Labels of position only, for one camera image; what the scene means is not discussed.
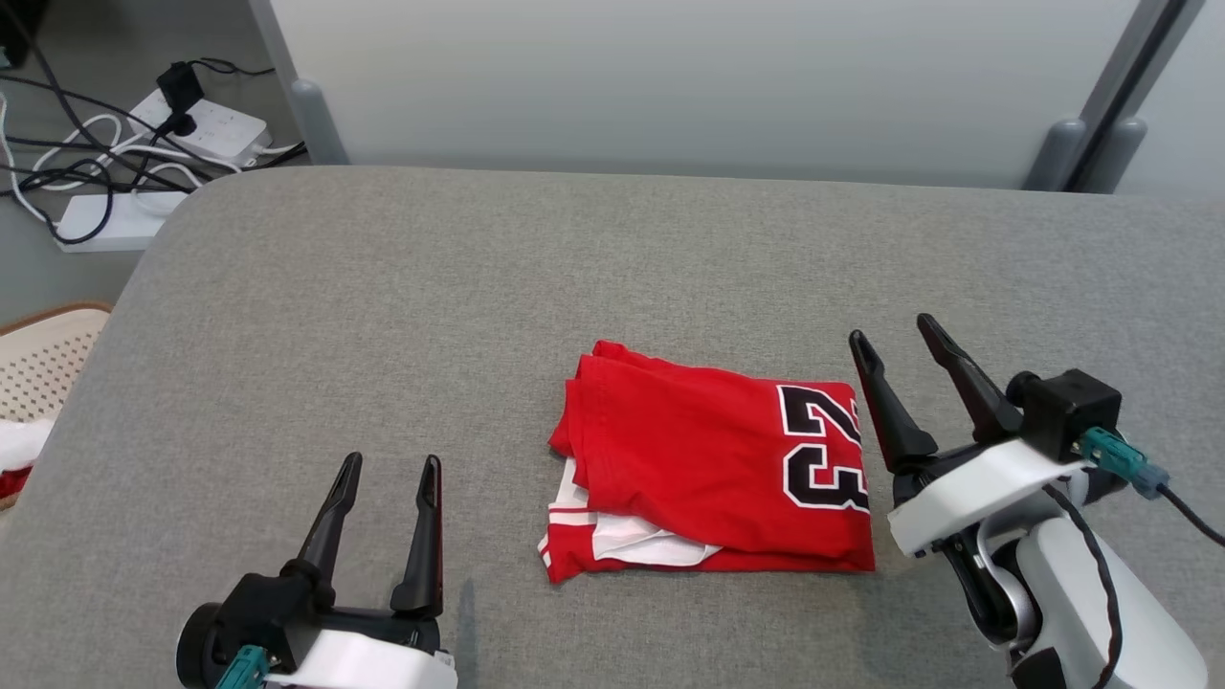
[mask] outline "white power strip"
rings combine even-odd
[[[154,91],[132,108],[132,114],[153,126],[160,126],[170,116],[170,107],[165,104],[162,92]],[[268,123],[212,101],[200,101],[187,109],[187,114],[196,120],[196,130],[187,136],[172,134],[168,139],[197,156],[247,167],[255,164],[257,148],[272,145]],[[127,123],[132,131],[152,135],[148,128],[140,123],[131,119]]]
[[[143,251],[162,223],[187,195],[181,191],[146,191],[137,204],[131,194],[115,194],[110,219],[93,239],[81,244],[60,244],[60,249],[76,254],[81,251]],[[65,239],[76,239],[98,227],[107,210],[105,194],[81,194],[69,200],[69,207],[60,219],[59,233]]]

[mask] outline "gray cushion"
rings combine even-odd
[[[1147,199],[381,168],[250,173],[138,266],[0,547],[0,685],[175,685],[200,603],[296,553],[350,450],[336,574],[382,607],[443,459],[445,645],[461,687],[1007,687],[938,559],[870,575],[581,576],[535,552],[562,380],[600,337],[686,364],[853,381],[864,329],[944,446],[969,423],[914,329],[997,381],[1083,368],[1225,525],[1225,215]],[[1100,535],[1223,672],[1225,554],[1128,493]]]

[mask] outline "black cable on floor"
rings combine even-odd
[[[97,186],[108,186],[108,188],[111,188],[116,192],[120,192],[120,194],[126,192],[126,191],[131,191],[132,189],[137,189],[140,191],[173,191],[173,190],[168,190],[167,188],[164,188],[162,185],[132,184],[132,183],[129,183],[129,181],[110,181],[110,183],[108,183],[108,181],[105,181],[103,179],[99,179],[97,175],[91,175],[91,174],[87,174],[87,173],[83,173],[83,172],[77,172],[75,169],[69,169],[69,168],[47,168],[47,169],[42,169],[42,170],[37,170],[36,172],[36,170],[32,170],[32,169],[28,169],[28,168],[15,168],[12,166],[6,166],[6,164],[0,163],[0,170],[2,170],[2,172],[15,172],[15,173],[18,173],[18,174],[29,175],[29,177],[26,177],[24,179],[22,179],[18,183],[18,186],[21,186],[22,191],[33,191],[36,189],[42,189],[43,186],[47,186],[49,184],[56,184],[59,181],[83,181],[86,184],[93,184],[93,185],[97,185]],[[0,190],[0,199],[2,199],[5,196],[12,196],[12,195],[13,195],[13,192],[12,192],[11,189]]]
[[[129,153],[129,154],[135,156],[137,153],[134,151],[132,153]],[[178,159],[178,158],[172,158],[169,156],[159,156],[158,153],[149,153],[148,156],[149,156],[149,161],[151,162],[156,161],[158,163],[178,163],[180,166],[186,167],[184,164],[184,162],[180,161],[180,159]],[[195,174],[197,178],[200,178],[201,181],[206,181],[207,183],[207,181],[212,181],[212,180],[217,179],[216,175],[206,173],[206,172],[201,170],[200,168],[191,168],[191,167],[189,167],[187,169],[191,170],[191,173]],[[224,169],[225,169],[227,173],[234,174],[234,170],[232,170],[229,168],[224,168]],[[173,189],[162,189],[162,191],[174,191],[174,190]]]
[[[1187,517],[1187,521],[1189,521],[1192,526],[1198,528],[1200,533],[1207,536],[1218,546],[1225,548],[1225,536],[1221,536],[1220,532],[1208,526],[1208,522],[1204,521],[1199,515],[1197,515],[1196,510],[1192,510],[1186,503],[1183,503],[1182,498],[1175,494],[1174,490],[1170,490],[1169,485],[1163,483],[1161,485],[1156,487],[1156,492],[1165,495],[1165,499],[1170,500],[1170,504],[1174,505],[1176,510],[1182,512],[1182,516]]]
[[[26,139],[24,136],[5,136],[9,143],[21,143],[22,146],[40,146],[43,148],[77,148],[81,151],[97,151],[93,146],[88,143],[77,143],[76,141],[70,141],[64,143],[62,141],[50,141],[47,139]]]
[[[54,88],[51,88],[51,86],[49,83],[43,83],[40,81],[34,81],[32,78],[26,78],[26,77],[21,77],[21,76],[10,76],[10,75],[0,74],[0,81],[11,81],[13,83],[24,83],[26,86],[33,86],[34,88],[43,88],[45,91],[55,91]],[[143,126],[145,129],[147,129],[149,131],[156,131],[157,130],[156,126],[151,125],[149,123],[142,120],[141,118],[134,115],[132,113],[129,113],[127,110],[125,110],[123,108],[111,105],[110,103],[107,103],[104,101],[98,101],[97,98],[91,98],[91,97],[85,96],[82,93],[76,93],[76,92],[67,91],[67,89],[64,89],[64,88],[61,88],[60,91],[62,91],[64,94],[67,96],[69,98],[75,98],[77,101],[81,101],[82,103],[89,103],[91,105],[98,105],[99,108],[104,108],[107,110],[110,110],[111,113],[115,113],[116,115],[124,115],[125,118],[132,120],[134,123]],[[9,141],[15,141],[15,140],[10,136]],[[197,153],[194,153],[194,152],[184,148],[181,143],[176,142],[173,139],[167,139],[165,143],[169,145],[173,148],[178,148],[183,153],[187,154],[190,158],[195,159],[197,163],[201,163],[201,164],[205,164],[205,166],[213,166],[213,164],[216,164],[216,163],[212,163],[212,162],[206,161],[205,158],[200,157]]]
[[[285,151],[284,153],[282,153],[282,154],[277,156],[276,158],[268,161],[267,163],[260,163],[258,166],[254,166],[251,169],[254,169],[254,170],[262,170],[262,169],[274,168],[274,167],[277,167],[277,166],[279,166],[282,163],[289,162],[289,161],[296,158],[298,156],[303,156],[305,153],[306,153],[306,142],[299,142],[299,143],[294,145],[293,148]]]
[[[1093,535],[1089,522],[1084,521],[1084,517],[1080,516],[1080,511],[1076,509],[1072,500],[1068,500],[1054,485],[1045,485],[1042,490],[1058,503],[1060,508],[1072,519],[1072,523],[1080,530],[1080,536],[1084,537],[1084,544],[1089,548],[1089,554],[1098,563],[1098,576],[1101,579],[1101,588],[1106,592],[1106,619],[1110,620],[1110,644],[1106,646],[1106,667],[1101,668],[1101,674],[1098,676],[1098,682],[1093,684],[1091,689],[1104,689],[1106,684],[1110,684],[1110,678],[1114,677],[1115,668],[1118,666],[1118,656],[1123,652],[1123,620],[1118,612],[1118,592],[1115,591],[1115,580],[1110,577],[1106,555],[1102,554],[1101,547],[1098,546],[1098,537]]]
[[[21,34],[22,39],[26,40],[26,44],[29,48],[29,53],[34,56],[34,61],[38,63],[38,66],[43,70],[43,75],[47,76],[47,83],[51,87],[51,92],[55,93],[55,99],[60,102],[60,108],[64,110],[64,114],[67,115],[69,121],[72,123],[72,126],[77,128],[77,130],[81,132],[81,137],[88,141],[89,143],[93,143],[99,152],[103,153],[109,152],[110,147],[99,141],[98,137],[94,136],[93,132],[86,129],[86,126],[81,123],[81,118],[77,116],[76,110],[72,109],[72,104],[69,103],[67,96],[64,93],[64,88],[60,87],[59,80],[55,78],[55,72],[51,70],[51,65],[47,61],[47,55],[43,54],[43,49],[39,48],[38,42],[34,40],[34,37],[26,28],[26,23],[21,20],[21,16],[17,15],[17,12],[12,9],[12,5],[9,4],[9,0],[0,0],[0,12],[4,12],[9,17],[9,23],[12,26],[12,28],[17,29],[17,33]],[[123,157],[115,158],[115,162],[132,172],[138,172],[140,169],[136,167],[136,163],[129,162]],[[185,194],[190,194],[192,191],[192,189],[184,186],[181,184],[175,184],[163,177],[157,177],[157,175],[147,175],[147,177],[154,181],[159,181],[162,184],[165,184],[167,186],[170,186],[172,189],[176,189]]]
[[[148,142],[149,147],[157,146],[157,140],[160,137],[162,137],[162,130],[160,129],[154,130],[153,136],[149,137]],[[132,181],[140,181],[141,178],[145,177],[145,170],[148,169],[149,161],[153,159],[153,153],[151,151],[145,151],[143,153],[145,154],[141,156],[141,164],[140,164],[141,169],[136,170],[136,177],[132,178]]]
[[[82,244],[85,242],[88,242],[88,240],[93,239],[94,237],[98,237],[98,233],[100,233],[103,229],[105,229],[107,223],[110,222],[110,211],[115,206],[114,180],[110,179],[110,172],[107,169],[105,166],[103,166],[102,163],[99,163],[98,161],[96,161],[93,158],[81,158],[80,161],[72,163],[71,166],[69,166],[65,169],[70,170],[70,172],[76,172],[77,168],[83,167],[83,166],[94,166],[94,167],[97,167],[98,168],[98,174],[103,178],[103,183],[107,186],[107,207],[105,207],[105,210],[102,211],[102,219],[98,221],[98,226],[97,227],[94,227],[93,229],[91,229],[86,234],[82,234],[81,237],[75,237],[72,239],[69,239],[69,238],[62,237],[60,234],[59,228],[55,227],[55,222],[51,221],[51,216],[47,215],[47,211],[39,208],[38,206],[31,205],[31,207],[33,207],[36,211],[38,211],[38,215],[43,216],[43,222],[47,224],[47,230],[51,233],[51,238],[55,239],[56,242],[59,242],[60,244],[65,244],[65,245],[69,245],[69,246],[71,246],[72,244]]]
[[[263,76],[266,74],[272,74],[276,67],[268,67],[266,70],[250,71],[235,65],[229,60],[222,60],[221,58],[196,58],[195,60],[187,60],[189,65],[200,65],[206,70],[212,70],[217,74],[241,74],[246,76]]]

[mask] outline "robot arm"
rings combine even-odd
[[[425,460],[413,547],[388,611],[334,607],[332,571],[360,476],[361,455],[353,452],[298,557],[277,576],[247,574],[224,602],[192,613],[175,658],[184,687],[456,688],[435,619],[442,613],[441,462],[434,455]]]
[[[969,412],[970,445],[940,452],[864,333],[850,336],[894,474],[898,547],[944,555],[1018,689],[1205,688],[1191,639],[1079,516],[1127,484],[1082,456],[1087,438],[1117,433],[1122,396],[1076,369],[1050,380],[1019,374],[1005,396],[932,316],[920,315],[919,330]]]

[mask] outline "folded red shirt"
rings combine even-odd
[[[872,570],[854,390],[682,367],[598,342],[549,440],[573,466],[549,576],[626,566]]]
[[[0,500],[21,493],[21,489],[26,487],[26,479],[29,477],[32,468],[33,466],[12,471],[0,471]]]

